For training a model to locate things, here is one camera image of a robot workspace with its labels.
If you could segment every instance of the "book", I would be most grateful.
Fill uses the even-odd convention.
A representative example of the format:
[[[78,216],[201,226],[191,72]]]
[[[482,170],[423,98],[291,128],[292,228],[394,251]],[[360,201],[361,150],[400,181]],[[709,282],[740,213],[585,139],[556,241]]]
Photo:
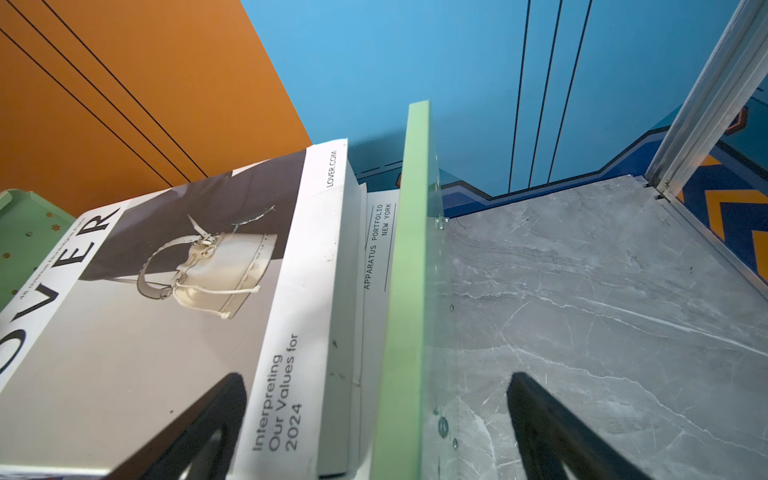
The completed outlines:
[[[346,151],[81,215],[0,313],[0,478],[105,475],[229,372],[231,472],[344,473],[367,220]]]

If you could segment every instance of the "blue wall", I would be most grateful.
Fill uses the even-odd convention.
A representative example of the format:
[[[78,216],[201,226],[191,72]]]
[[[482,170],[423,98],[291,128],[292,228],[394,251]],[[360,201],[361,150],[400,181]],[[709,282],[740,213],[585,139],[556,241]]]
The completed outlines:
[[[603,167],[683,103],[738,2],[594,0],[576,64],[589,3],[243,0],[313,142],[348,137],[357,176],[391,188],[407,105],[430,98],[441,168],[491,196]]]

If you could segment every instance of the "glass panel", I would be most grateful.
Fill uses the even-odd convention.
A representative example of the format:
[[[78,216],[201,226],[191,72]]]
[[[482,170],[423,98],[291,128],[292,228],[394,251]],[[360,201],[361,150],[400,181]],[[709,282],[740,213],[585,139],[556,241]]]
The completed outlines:
[[[765,475],[768,304],[645,184],[447,224],[462,478],[525,478],[505,398],[518,371],[651,478]]]
[[[372,478],[456,478],[455,344],[428,101],[409,109]]]
[[[683,186],[677,199],[768,292],[768,78]]]

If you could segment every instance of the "grey marble surface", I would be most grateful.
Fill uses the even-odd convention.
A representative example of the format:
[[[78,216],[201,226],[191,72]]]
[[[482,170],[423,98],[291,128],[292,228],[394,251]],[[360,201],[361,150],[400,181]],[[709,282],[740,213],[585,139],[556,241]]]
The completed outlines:
[[[462,478],[526,371],[653,478],[768,478],[768,302],[632,177],[451,219]]]

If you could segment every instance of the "metal frame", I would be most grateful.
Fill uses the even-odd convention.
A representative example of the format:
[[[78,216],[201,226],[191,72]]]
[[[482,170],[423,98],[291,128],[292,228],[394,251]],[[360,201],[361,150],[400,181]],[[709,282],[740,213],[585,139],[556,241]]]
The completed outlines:
[[[768,74],[768,0],[741,0],[645,174],[674,197]]]

